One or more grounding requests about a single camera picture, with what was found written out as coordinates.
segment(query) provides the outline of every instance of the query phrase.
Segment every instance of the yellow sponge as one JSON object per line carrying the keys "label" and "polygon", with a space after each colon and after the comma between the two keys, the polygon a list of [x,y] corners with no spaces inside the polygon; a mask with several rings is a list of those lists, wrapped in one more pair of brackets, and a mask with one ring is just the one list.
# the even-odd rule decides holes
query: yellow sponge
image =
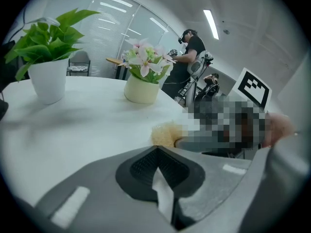
{"label": "yellow sponge", "polygon": [[175,141],[187,135],[187,131],[183,130],[182,125],[175,124],[171,121],[153,127],[151,139],[153,145],[173,148]]}

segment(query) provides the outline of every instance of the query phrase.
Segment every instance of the ceiling light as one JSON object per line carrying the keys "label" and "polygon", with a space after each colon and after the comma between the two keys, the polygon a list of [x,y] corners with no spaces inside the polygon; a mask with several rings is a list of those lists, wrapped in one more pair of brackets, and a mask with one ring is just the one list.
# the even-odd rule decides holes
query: ceiling light
{"label": "ceiling light", "polygon": [[101,19],[101,18],[98,18],[98,20],[100,20],[100,21],[106,21],[106,22],[110,22],[110,23],[116,24],[116,23],[115,23],[115,22],[113,22],[113,21],[108,21],[108,20]]}
{"label": "ceiling light", "polygon": [[136,31],[134,31],[134,30],[131,30],[131,29],[128,29],[129,31],[132,31],[132,32],[134,32],[134,33],[137,33],[137,34],[139,34],[139,35],[141,35],[140,33],[138,33],[138,32],[136,32]]}
{"label": "ceiling light", "polygon": [[216,25],[210,10],[203,10],[215,39],[219,40]]}
{"label": "ceiling light", "polygon": [[159,26],[161,29],[163,29],[165,32],[168,32],[168,30],[162,26],[161,23],[159,23],[156,19],[154,19],[153,17],[150,18],[151,21],[153,21],[157,26]]}
{"label": "ceiling light", "polygon": [[100,27],[100,26],[98,26],[99,28],[101,28],[101,29],[107,29],[107,30],[111,30],[111,29],[108,29],[108,28],[103,28],[103,27]]}
{"label": "ceiling light", "polygon": [[122,12],[126,13],[126,10],[123,10],[123,9],[117,8],[117,7],[112,6],[112,5],[108,4],[108,3],[100,2],[100,4],[101,4],[102,6],[107,6],[107,7],[109,7],[109,8],[113,8],[113,9],[116,9],[116,10],[120,10],[120,11],[122,11]]}
{"label": "ceiling light", "polygon": [[122,4],[124,4],[124,5],[126,5],[126,6],[128,6],[128,7],[130,7],[130,8],[132,7],[132,5],[131,5],[130,3],[124,2],[124,1],[122,1],[122,0],[112,0],[112,1],[122,3]]}

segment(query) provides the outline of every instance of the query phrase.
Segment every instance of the hand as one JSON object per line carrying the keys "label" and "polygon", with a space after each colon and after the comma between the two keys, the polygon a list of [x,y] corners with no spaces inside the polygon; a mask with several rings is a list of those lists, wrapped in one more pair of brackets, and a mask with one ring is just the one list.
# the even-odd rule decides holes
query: hand
{"label": "hand", "polygon": [[272,146],[279,139],[294,134],[294,126],[289,117],[278,113],[268,113],[266,120],[269,121],[270,127],[265,133],[262,148]]}

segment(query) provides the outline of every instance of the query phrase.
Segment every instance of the white pot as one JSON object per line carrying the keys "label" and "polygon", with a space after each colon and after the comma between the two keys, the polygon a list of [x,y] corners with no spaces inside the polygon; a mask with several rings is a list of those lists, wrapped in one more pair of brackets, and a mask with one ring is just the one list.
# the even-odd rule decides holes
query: white pot
{"label": "white pot", "polygon": [[125,85],[125,97],[134,103],[154,103],[159,85],[148,83],[131,75]]}
{"label": "white pot", "polygon": [[52,104],[65,94],[68,59],[31,65],[28,69],[35,92],[43,104]]}

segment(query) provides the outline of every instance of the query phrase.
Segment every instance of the table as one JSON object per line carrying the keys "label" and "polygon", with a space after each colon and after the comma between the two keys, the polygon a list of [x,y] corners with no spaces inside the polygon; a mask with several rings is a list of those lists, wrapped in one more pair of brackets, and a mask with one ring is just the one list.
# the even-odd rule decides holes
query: table
{"label": "table", "polygon": [[[116,73],[116,79],[119,79],[119,75],[120,75],[120,72],[121,72],[121,67],[119,66],[123,61],[122,60],[119,60],[119,59],[114,59],[114,58],[106,58],[107,61],[113,63],[113,64],[116,64],[118,65],[118,68],[117,68],[117,73]],[[125,76],[126,76],[126,72],[124,71],[123,73],[123,77],[122,79],[125,80]]]}
{"label": "table", "polygon": [[12,192],[35,205],[53,186],[86,164],[152,145],[152,127],[198,122],[161,90],[154,104],[123,94],[126,81],[68,76],[65,96],[41,104],[30,80],[3,91],[9,109],[0,121],[1,166]]}

